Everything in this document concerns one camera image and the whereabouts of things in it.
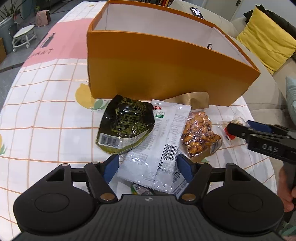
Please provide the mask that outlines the person right hand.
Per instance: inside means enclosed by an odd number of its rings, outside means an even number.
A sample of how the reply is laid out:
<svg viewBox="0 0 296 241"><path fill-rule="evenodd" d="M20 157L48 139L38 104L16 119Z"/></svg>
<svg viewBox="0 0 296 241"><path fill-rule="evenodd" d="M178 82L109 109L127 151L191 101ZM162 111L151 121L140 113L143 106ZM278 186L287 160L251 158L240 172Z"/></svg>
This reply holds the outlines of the person right hand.
<svg viewBox="0 0 296 241"><path fill-rule="evenodd" d="M285 212L293 211L295 208L295 205L293 204L293 200L295 199L295 188L292 190L289 189L284 167L281 167L279 172L277 190L277 194L283 202Z"/></svg>

